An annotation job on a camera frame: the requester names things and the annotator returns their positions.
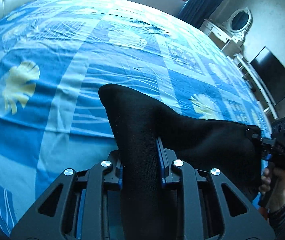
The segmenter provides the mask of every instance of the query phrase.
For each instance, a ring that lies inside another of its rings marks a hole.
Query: bed
[[[179,114],[255,124],[270,135],[238,69],[185,22],[125,0],[25,4],[0,20],[0,228],[7,235],[64,169],[89,169],[117,149],[97,93],[107,83]]]

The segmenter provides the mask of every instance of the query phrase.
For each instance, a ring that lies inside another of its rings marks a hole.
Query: yellow leaf pattern
[[[16,12],[12,15],[10,15],[8,18],[7,18],[7,21],[11,21],[13,19],[16,19],[17,17],[23,15],[26,11],[20,11],[20,12]]]
[[[15,39],[16,37],[20,36],[23,33],[23,31],[26,29],[28,25],[29,25],[28,23],[25,23],[13,27],[11,30],[9,30],[2,36],[2,40],[8,41],[11,39]]]
[[[32,61],[23,61],[19,66],[10,68],[0,79],[0,115],[5,115],[10,110],[16,114],[17,102],[25,108],[36,89],[35,83],[27,82],[38,80],[39,76],[39,67]]]
[[[216,104],[206,95],[199,94],[191,96],[193,108],[196,113],[202,114],[201,119],[222,120],[221,113]]]
[[[110,31],[108,33],[109,42],[123,49],[144,49],[147,41],[134,32],[125,29]]]
[[[216,74],[222,81],[228,84],[228,80],[226,79],[225,75],[222,73],[222,71],[217,67],[215,64],[209,63],[209,67],[211,68],[212,72]]]

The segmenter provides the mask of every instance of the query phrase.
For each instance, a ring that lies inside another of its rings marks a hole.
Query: hand
[[[279,178],[278,184],[271,196],[269,210],[270,213],[280,210],[285,205],[285,171],[279,168],[274,168],[272,176]],[[262,185],[259,187],[259,191],[262,195],[270,191],[271,174],[268,168],[263,170]]]

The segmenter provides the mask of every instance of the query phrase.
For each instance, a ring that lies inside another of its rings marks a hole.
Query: mirror
[[[249,14],[241,11],[235,15],[232,20],[232,30],[239,31],[240,29],[244,28],[249,20]]]
[[[246,7],[235,11],[230,18],[223,23],[223,26],[240,41],[244,41],[252,21],[250,10]]]

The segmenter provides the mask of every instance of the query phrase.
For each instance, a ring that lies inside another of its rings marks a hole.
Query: finger
[[[262,195],[265,195],[265,194],[266,194],[266,192],[265,192],[265,191],[263,191],[263,189],[262,189],[262,187],[261,187],[261,186],[258,188],[258,190],[259,190],[259,192],[260,192]]]
[[[268,192],[268,191],[270,191],[270,186],[263,184],[263,185],[261,185],[261,186],[259,187],[259,190],[260,190],[261,192]]]
[[[280,168],[275,168],[273,174],[280,179],[285,179],[285,171]]]
[[[262,182],[265,185],[270,185],[271,179],[270,179],[270,177],[262,176]]]
[[[263,170],[263,175],[264,176],[266,176],[266,177],[268,177],[269,176],[269,168],[264,168],[264,170]]]

